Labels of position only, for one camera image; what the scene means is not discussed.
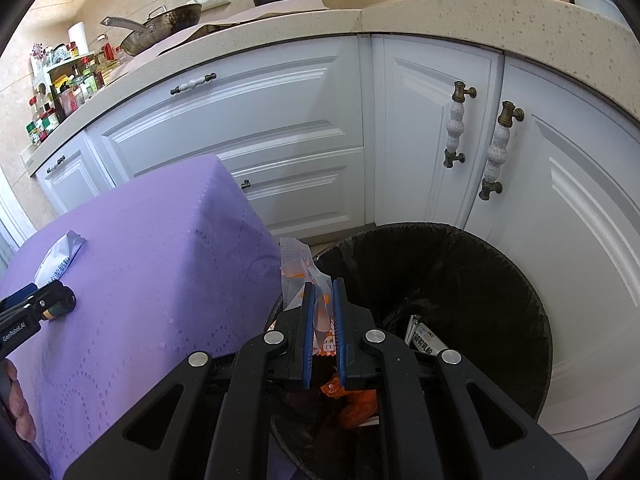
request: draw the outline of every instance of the cabinet handle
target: cabinet handle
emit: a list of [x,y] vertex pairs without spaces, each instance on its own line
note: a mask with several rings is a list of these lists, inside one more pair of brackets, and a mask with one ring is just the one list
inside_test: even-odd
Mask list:
[[199,77],[197,79],[192,79],[188,83],[183,83],[180,86],[175,87],[169,93],[171,95],[179,94],[180,92],[184,92],[185,90],[193,90],[196,86],[204,85],[204,83],[208,83],[209,81],[213,81],[217,75],[215,73],[207,74],[206,76]]
[[453,168],[453,162],[456,160],[464,164],[465,154],[456,153],[456,150],[460,145],[460,135],[465,132],[465,123],[462,122],[462,117],[465,115],[465,95],[471,98],[475,98],[478,95],[478,92],[472,86],[466,89],[466,84],[463,81],[456,81],[454,85],[456,89],[451,96],[453,101],[450,111],[451,120],[447,123],[447,147],[444,150],[443,164],[445,168]]
[[511,101],[503,101],[502,113],[498,116],[494,138],[487,153],[482,189],[478,195],[481,200],[489,200],[492,191],[502,193],[502,184],[498,182],[498,176],[501,165],[507,160],[507,143],[511,136],[510,129],[514,119],[523,121],[524,111],[522,108],[516,108]]
[[55,170],[60,164],[62,164],[65,161],[65,156],[61,156],[58,161],[51,166],[50,168],[47,168],[47,173],[51,173],[53,170]]

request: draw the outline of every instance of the pan handle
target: pan handle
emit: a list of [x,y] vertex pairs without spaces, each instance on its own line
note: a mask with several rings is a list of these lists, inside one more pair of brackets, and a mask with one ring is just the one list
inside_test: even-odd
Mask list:
[[100,24],[105,27],[128,28],[129,30],[134,30],[140,33],[148,32],[155,28],[151,23],[145,27],[142,23],[134,22],[127,18],[117,18],[115,16],[107,16],[100,22]]
[[152,10],[152,11],[151,11],[147,16],[146,16],[146,18],[147,18],[148,20],[150,20],[150,19],[151,19],[151,17],[152,17],[152,15],[153,15],[153,13],[154,13],[154,12],[156,12],[156,10],[160,10],[160,9],[162,9],[162,12],[166,12],[166,6],[161,5],[160,7],[156,7],[154,10]]

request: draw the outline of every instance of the candy wrapper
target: candy wrapper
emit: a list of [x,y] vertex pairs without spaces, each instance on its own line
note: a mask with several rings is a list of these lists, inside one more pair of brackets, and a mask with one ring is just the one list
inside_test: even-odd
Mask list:
[[60,238],[44,257],[38,267],[33,283],[40,288],[53,280],[58,280],[65,273],[66,268],[84,242],[84,238],[73,231],[69,231]]
[[316,291],[313,354],[335,355],[331,277],[318,270],[309,246],[295,238],[280,239],[280,258],[284,310],[301,306],[305,283],[313,283]]

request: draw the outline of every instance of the white cabinet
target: white cabinet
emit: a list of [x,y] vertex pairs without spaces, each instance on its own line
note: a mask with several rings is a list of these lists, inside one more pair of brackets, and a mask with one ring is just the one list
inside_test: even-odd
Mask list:
[[364,150],[309,155],[233,173],[277,238],[364,225]]
[[[375,92],[375,221],[444,222],[464,227],[484,168],[500,97],[502,57],[462,44],[373,38]],[[466,97],[458,152],[445,168],[454,83],[476,88]]]
[[[215,79],[171,94],[212,73]],[[361,147],[360,87],[355,36],[299,41],[176,76],[118,106],[87,132],[116,184],[206,152],[237,171]]]
[[540,295],[554,345],[540,423],[594,471],[591,450],[609,449],[610,430],[599,444],[590,430],[583,447],[574,432],[640,405],[640,136],[587,92],[522,61],[506,63],[502,98],[526,116],[511,129],[502,193],[476,199],[466,229]]
[[36,178],[59,214],[114,187],[84,132],[57,150],[36,172]]

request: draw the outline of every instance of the speckled countertop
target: speckled countertop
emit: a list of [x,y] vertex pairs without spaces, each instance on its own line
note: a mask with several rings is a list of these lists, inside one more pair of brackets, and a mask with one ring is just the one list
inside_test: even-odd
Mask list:
[[33,153],[35,171],[85,126],[145,88],[204,62],[279,41],[358,33],[463,40],[547,65],[640,121],[640,44],[625,27],[557,0],[391,0],[363,10],[277,16],[221,30],[169,51],[117,79],[61,124]]

